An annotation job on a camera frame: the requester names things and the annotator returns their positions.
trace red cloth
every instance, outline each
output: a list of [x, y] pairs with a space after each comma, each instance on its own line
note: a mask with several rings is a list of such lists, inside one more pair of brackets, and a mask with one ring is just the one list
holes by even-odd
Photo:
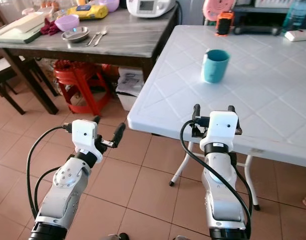
[[44, 27], [41, 28], [40, 32], [42, 35], [53, 35], [55, 33], [58, 33], [60, 30], [55, 25], [55, 21], [49, 21], [47, 18], [44, 20]]

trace white rice cooker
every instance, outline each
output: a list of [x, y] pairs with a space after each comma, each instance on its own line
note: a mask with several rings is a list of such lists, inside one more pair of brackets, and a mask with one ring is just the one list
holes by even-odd
[[130, 14], [141, 18], [156, 18], [172, 9], [176, 0], [126, 0]]

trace black cable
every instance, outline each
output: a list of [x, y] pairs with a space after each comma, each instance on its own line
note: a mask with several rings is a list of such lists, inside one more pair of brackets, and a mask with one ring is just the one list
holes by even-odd
[[183, 23], [183, 9], [182, 9], [182, 6], [181, 4], [179, 3], [179, 1], [176, 1], [177, 2], [177, 5], [178, 5], [178, 8], [179, 8], [179, 12], [181, 14], [181, 18], [180, 18], [180, 25]]
[[43, 173], [43, 175], [37, 180], [36, 185], [35, 185], [35, 190], [34, 190], [34, 204], [35, 204], [35, 211], [36, 214], [38, 213], [39, 209], [38, 209], [38, 202], [37, 202], [37, 194], [38, 194], [38, 186], [40, 184], [40, 182], [42, 181], [42, 179], [48, 175], [49, 173], [56, 171], [60, 168], [60, 166], [52, 168], [51, 170], [48, 170], [47, 172]]
[[207, 165], [205, 162], [203, 162], [202, 160], [200, 160], [197, 156], [195, 156], [185, 145], [184, 143], [184, 139], [183, 139], [183, 134], [184, 134], [184, 130], [186, 128], [186, 126], [188, 124], [194, 124], [193, 120], [189, 120], [187, 122], [184, 123], [184, 125], [182, 126], [179, 138], [182, 144], [183, 149], [185, 150], [185, 152], [194, 160], [196, 160], [199, 164], [201, 164], [203, 167], [205, 167], [208, 171], [210, 171], [213, 175], [215, 175], [231, 192], [232, 194], [237, 198], [237, 200], [241, 203], [246, 216], [247, 216], [247, 223], [246, 223], [246, 234], [247, 234], [247, 238], [249, 239], [251, 236], [251, 215], [250, 212], [245, 204], [245, 202], [243, 201], [243, 199], [239, 196], [239, 194], [236, 192], [236, 190], [218, 173], [216, 172], [213, 168], [211, 168], [209, 165]]
[[233, 165], [233, 168], [235, 169], [237, 176], [239, 177], [239, 179], [243, 182], [243, 184], [245, 185], [247, 192], [248, 192], [248, 201], [249, 201], [249, 206], [248, 206], [248, 211], [249, 214], [252, 216], [253, 214], [253, 195], [252, 195], [252, 191], [251, 188], [249, 187], [247, 181], [244, 179], [244, 177], [240, 174], [240, 172], [238, 171], [237, 167], [235, 165]]
[[32, 153], [34, 151], [34, 149], [36, 148], [37, 144], [43, 139], [43, 137], [45, 137], [47, 134], [49, 134], [50, 132], [57, 130], [57, 129], [62, 129], [64, 127], [62, 126], [57, 126], [57, 127], [53, 127], [50, 130], [47, 130], [45, 133], [43, 133], [42, 136], [40, 136], [36, 142], [34, 143], [34, 145], [32, 146], [32, 148], [29, 150], [28, 156], [27, 156], [27, 161], [26, 161], [26, 183], [27, 183], [27, 195], [28, 195], [28, 201], [29, 201], [29, 205], [31, 207], [31, 211], [33, 214], [33, 217], [36, 218], [37, 216], [37, 212], [36, 212], [36, 208], [34, 206], [34, 202], [32, 199], [32, 192], [31, 192], [31, 183], [30, 183], [30, 179], [29, 179], [29, 167], [30, 167], [30, 163], [31, 163], [31, 157], [32, 157]]

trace yellow package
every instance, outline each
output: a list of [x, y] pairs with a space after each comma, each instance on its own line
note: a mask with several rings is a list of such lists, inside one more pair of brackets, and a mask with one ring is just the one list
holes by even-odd
[[102, 19], [108, 14], [108, 8], [105, 5], [80, 5], [71, 7], [67, 14], [76, 14], [79, 19]]

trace fork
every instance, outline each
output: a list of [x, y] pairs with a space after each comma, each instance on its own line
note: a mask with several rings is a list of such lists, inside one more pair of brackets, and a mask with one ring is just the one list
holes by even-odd
[[99, 41], [101, 40], [101, 38], [102, 38], [104, 35], [106, 35], [106, 34], [107, 34], [107, 27], [105, 27], [105, 28], [103, 29], [103, 31], [100, 32], [100, 35], [101, 35], [101, 36], [99, 36], [98, 40], [94, 43], [93, 47], [97, 46], [98, 43], [99, 43]]
[[98, 35], [100, 35], [100, 34], [101, 34], [100, 31], [96, 32], [95, 35], [92, 37], [91, 41], [89, 41], [88, 44], [86, 44], [85, 46], [90, 46], [91, 43], [93, 42], [94, 38], [96, 38], [96, 36], [98, 36]]

